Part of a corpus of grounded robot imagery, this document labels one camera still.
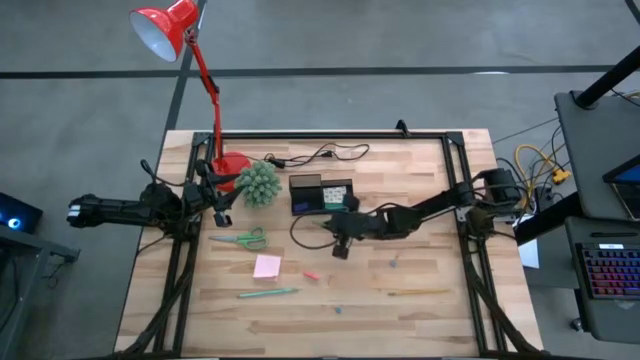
pink sticky note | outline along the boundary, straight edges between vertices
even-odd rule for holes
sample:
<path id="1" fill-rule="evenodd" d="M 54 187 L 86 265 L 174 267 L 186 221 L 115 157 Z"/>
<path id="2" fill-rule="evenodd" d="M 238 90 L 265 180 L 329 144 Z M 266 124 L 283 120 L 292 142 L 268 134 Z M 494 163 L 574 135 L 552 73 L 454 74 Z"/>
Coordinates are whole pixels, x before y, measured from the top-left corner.
<path id="1" fill-rule="evenodd" d="M 258 255 L 253 269 L 254 279 L 277 280 L 280 274 L 280 256 Z"/>

green scissors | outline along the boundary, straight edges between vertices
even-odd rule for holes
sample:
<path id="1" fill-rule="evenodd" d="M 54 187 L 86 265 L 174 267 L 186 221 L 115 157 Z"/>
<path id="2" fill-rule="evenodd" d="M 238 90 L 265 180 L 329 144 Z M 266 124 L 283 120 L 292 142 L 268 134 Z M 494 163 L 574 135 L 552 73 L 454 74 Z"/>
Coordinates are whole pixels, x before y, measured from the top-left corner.
<path id="1" fill-rule="evenodd" d="M 247 250 L 262 250 L 268 245 L 266 234 L 264 229 L 258 226 L 246 234 L 238 236 L 209 236 L 209 239 L 240 244 Z"/>

green pen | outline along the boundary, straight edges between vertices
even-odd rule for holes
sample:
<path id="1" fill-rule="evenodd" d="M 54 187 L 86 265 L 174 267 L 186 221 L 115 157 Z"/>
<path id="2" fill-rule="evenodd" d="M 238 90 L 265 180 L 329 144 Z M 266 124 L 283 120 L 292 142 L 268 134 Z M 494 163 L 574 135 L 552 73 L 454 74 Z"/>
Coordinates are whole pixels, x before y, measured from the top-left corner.
<path id="1" fill-rule="evenodd" d="M 238 295 L 238 298 L 244 299 L 244 298 L 250 298 L 250 297 L 288 294 L 288 293 L 298 292 L 299 290 L 300 289 L 296 289 L 296 288 L 284 288 L 284 289 L 275 289 L 275 290 L 267 290 L 267 291 L 258 291 L 254 293 L 240 294 Z"/>

keyboard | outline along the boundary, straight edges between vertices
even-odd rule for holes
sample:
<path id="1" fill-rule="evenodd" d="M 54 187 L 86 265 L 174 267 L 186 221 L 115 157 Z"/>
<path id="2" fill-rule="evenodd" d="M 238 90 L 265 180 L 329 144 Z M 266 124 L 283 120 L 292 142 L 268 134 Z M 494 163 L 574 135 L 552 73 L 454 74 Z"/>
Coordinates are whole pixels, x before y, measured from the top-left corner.
<path id="1" fill-rule="evenodd" d="M 600 245 L 576 244 L 591 297 L 640 300 L 640 246 L 601 249 Z"/>

wooden table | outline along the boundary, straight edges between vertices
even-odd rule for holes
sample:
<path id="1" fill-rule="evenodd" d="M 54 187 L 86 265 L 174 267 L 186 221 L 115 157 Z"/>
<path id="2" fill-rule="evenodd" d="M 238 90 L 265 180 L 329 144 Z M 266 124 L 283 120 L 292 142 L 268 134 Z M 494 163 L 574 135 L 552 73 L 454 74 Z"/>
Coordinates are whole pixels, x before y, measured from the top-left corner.
<path id="1" fill-rule="evenodd" d="M 158 174 L 169 181 L 184 178 L 192 131 L 167 134 Z M 473 174 L 496 167 L 487 130 L 464 130 Z M 262 158 L 266 153 L 293 157 L 315 152 L 325 140 L 226 140 L 225 151 Z M 331 248 L 310 251 L 289 237 L 293 221 L 288 192 L 291 174 L 321 173 L 322 179 L 353 180 L 361 210 L 385 202 L 412 205 L 448 188 L 442 146 L 433 140 L 340 140 L 344 145 L 366 142 L 362 159 L 341 162 L 318 159 L 299 168 L 278 171 L 284 190 L 275 204 L 248 209 L 240 198 L 229 211 L 234 225 L 216 228 L 204 216 L 183 356 L 464 356 L 477 355 L 469 297 L 465 286 L 454 216 L 425 222 L 407 239 L 355 241 L 349 259 L 331 256 Z M 310 245 L 331 242 L 331 234 L 300 221 L 296 237 Z M 213 234 L 233 235 L 263 226 L 270 241 L 265 254 L 282 256 L 277 284 L 254 281 L 256 253 L 233 244 L 213 242 Z M 502 231 L 511 231 L 508 226 Z M 159 238 L 146 229 L 140 246 Z M 515 326 L 534 346 L 542 343 L 516 243 L 494 237 L 487 242 L 498 300 Z M 136 260 L 116 342 L 122 350 L 135 340 L 160 305 L 171 240 L 145 250 Z M 390 261 L 397 266 L 391 267 Z M 321 276 L 305 278 L 303 271 Z M 296 287 L 296 294 L 242 299 L 238 294 Z M 444 292 L 388 296 L 403 289 Z M 494 344 L 488 311 L 483 307 L 487 338 Z M 170 319 L 167 345 L 173 339 Z"/>

